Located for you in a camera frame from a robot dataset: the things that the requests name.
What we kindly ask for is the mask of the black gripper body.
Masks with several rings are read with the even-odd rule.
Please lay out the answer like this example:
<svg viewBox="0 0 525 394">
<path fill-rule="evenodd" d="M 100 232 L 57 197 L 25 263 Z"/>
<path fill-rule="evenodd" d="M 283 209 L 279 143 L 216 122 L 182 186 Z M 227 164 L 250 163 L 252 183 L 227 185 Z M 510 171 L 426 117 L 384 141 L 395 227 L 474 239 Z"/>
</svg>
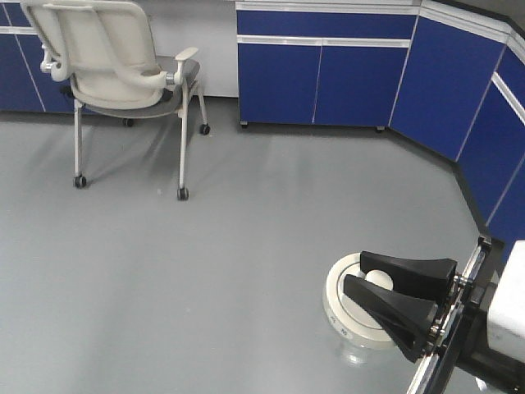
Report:
<svg viewBox="0 0 525 394">
<path fill-rule="evenodd" d="M 487 337 L 487 314 L 498 282 L 492 278 L 499 252 L 492 239 L 480 236 L 462 273 L 453 281 L 445 315 L 431 330 L 429 350 L 423 354 L 409 393 L 442 393 L 454 369 L 480 381 L 484 393 L 522 393 L 524 362 L 492 350 Z"/>
</svg>

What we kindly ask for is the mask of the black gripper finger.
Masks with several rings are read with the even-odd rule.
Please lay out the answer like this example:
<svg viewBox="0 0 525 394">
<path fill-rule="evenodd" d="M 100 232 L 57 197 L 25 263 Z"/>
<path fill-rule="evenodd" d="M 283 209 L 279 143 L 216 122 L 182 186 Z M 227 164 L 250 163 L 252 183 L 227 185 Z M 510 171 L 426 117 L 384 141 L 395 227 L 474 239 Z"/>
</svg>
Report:
<svg viewBox="0 0 525 394">
<path fill-rule="evenodd" d="M 379 323 L 407 360 L 423 357 L 438 311 L 434 301 L 389 291 L 354 275 L 345 277 L 343 292 Z"/>
<path fill-rule="evenodd" d="M 382 271 L 393 281 L 393 290 L 406 296 L 446 296 L 456 274 L 453 259 L 402 259 L 369 251 L 360 253 L 364 273 Z"/>
</svg>

